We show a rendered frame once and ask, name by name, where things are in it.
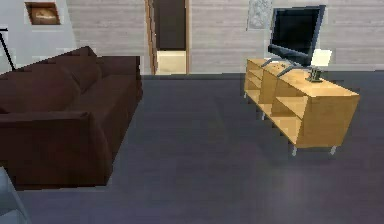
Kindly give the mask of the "light wood television stand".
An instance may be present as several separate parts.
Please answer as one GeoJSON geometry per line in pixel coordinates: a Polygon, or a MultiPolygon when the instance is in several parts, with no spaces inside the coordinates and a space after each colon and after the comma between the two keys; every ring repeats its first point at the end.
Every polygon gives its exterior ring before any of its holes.
{"type": "Polygon", "coordinates": [[[284,62],[249,59],[244,96],[250,98],[292,144],[292,152],[328,148],[331,154],[343,144],[360,96],[325,79],[308,80],[305,69],[284,62]]]}

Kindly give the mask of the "dark brown sofa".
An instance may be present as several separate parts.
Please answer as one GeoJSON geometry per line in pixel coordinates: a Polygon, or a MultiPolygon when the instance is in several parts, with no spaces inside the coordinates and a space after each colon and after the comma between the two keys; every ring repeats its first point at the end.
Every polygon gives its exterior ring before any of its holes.
{"type": "Polygon", "coordinates": [[[18,190],[105,185],[142,98],[137,56],[85,46],[0,75],[0,166],[18,190]]]}

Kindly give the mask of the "black flat television set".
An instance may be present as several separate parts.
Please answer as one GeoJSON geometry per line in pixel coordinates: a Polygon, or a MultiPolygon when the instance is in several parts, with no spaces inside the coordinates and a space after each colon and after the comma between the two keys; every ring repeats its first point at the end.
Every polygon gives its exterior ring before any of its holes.
{"type": "Polygon", "coordinates": [[[293,69],[309,68],[325,9],[325,5],[274,8],[268,52],[277,58],[268,59],[262,67],[272,61],[289,61],[291,65],[279,76],[293,69]]]}

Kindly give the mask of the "white shade table lamp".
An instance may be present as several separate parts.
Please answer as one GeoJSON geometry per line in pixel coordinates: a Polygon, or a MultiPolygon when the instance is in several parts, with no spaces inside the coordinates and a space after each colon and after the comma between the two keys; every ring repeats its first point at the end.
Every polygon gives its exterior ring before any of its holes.
{"type": "Polygon", "coordinates": [[[321,82],[320,76],[322,68],[329,65],[331,59],[331,50],[315,49],[310,65],[310,75],[306,78],[309,82],[321,82]]]}

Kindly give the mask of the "black floor lamp pole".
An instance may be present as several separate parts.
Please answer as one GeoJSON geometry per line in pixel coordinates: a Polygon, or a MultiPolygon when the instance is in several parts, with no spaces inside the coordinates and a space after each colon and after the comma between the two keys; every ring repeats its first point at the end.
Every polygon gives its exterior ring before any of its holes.
{"type": "Polygon", "coordinates": [[[8,47],[7,47],[6,43],[5,43],[5,39],[4,39],[3,34],[2,34],[3,32],[8,32],[8,29],[7,28],[0,28],[0,43],[1,43],[2,47],[3,47],[3,49],[4,49],[4,52],[6,54],[8,63],[11,66],[11,70],[15,71],[16,68],[15,68],[15,65],[14,65],[14,63],[12,61],[12,58],[11,58],[11,55],[9,53],[8,47]]]}

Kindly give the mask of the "grey framed wall picture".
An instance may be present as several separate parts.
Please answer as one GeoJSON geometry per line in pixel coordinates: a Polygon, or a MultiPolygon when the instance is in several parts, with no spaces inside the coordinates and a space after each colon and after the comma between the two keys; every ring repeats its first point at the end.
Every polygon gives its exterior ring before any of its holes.
{"type": "Polygon", "coordinates": [[[273,12],[272,0],[249,0],[247,29],[267,29],[273,12]]]}

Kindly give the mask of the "brown framed wall picture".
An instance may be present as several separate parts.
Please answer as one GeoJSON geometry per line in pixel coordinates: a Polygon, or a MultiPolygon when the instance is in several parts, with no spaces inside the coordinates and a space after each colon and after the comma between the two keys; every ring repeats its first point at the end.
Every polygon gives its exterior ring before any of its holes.
{"type": "Polygon", "coordinates": [[[32,25],[60,25],[55,2],[26,2],[28,17],[32,25]]]}

